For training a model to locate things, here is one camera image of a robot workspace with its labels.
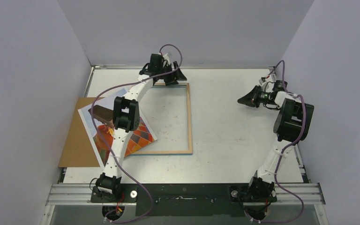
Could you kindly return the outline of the blue wooden picture frame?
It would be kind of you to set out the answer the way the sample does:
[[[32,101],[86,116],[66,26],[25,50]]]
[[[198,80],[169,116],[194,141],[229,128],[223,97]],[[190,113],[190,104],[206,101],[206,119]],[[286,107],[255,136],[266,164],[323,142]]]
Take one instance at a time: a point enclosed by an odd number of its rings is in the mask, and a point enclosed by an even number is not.
[[[192,115],[189,83],[156,83],[139,101],[142,118],[156,141],[133,155],[191,155]]]

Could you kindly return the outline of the hot air balloon photo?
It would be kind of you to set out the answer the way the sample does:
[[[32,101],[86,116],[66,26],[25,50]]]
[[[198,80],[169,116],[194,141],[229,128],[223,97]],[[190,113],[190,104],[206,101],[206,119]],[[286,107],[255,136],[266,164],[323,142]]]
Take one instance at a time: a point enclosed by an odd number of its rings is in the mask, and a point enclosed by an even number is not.
[[[113,104],[116,97],[121,97],[128,92],[123,88],[117,92],[97,100],[93,107],[94,116],[91,116],[91,104],[78,110],[83,125],[89,137],[90,143],[96,154],[100,168],[104,168],[109,157],[109,151],[103,138],[108,144],[113,143]],[[128,142],[125,156],[129,156],[147,145],[155,142],[157,137],[150,127],[144,114],[140,112],[139,126],[133,132]]]

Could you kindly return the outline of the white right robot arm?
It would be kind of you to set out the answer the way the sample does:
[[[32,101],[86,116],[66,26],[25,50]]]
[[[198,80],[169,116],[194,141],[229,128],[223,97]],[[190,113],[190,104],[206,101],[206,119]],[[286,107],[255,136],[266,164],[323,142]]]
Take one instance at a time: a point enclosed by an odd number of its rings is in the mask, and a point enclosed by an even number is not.
[[[273,126],[276,139],[264,163],[252,177],[246,188],[247,197],[253,202],[275,198],[276,177],[285,158],[303,141],[309,131],[314,106],[307,104],[301,95],[286,90],[287,82],[268,81],[263,77],[248,94],[238,99],[238,103],[252,108],[263,105],[278,111]]]

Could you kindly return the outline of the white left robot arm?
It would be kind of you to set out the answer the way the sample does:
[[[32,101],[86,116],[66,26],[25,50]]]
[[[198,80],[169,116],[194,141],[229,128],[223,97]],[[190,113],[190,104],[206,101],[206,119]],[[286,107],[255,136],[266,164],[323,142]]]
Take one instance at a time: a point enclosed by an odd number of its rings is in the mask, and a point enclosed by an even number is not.
[[[150,61],[140,70],[137,80],[128,84],[130,89],[113,101],[113,141],[106,144],[109,150],[108,159],[96,182],[97,193],[110,202],[122,197],[122,163],[128,142],[139,127],[140,101],[160,79],[166,86],[186,81],[186,77],[180,71],[180,63],[171,62],[170,57],[170,53],[153,53]]]

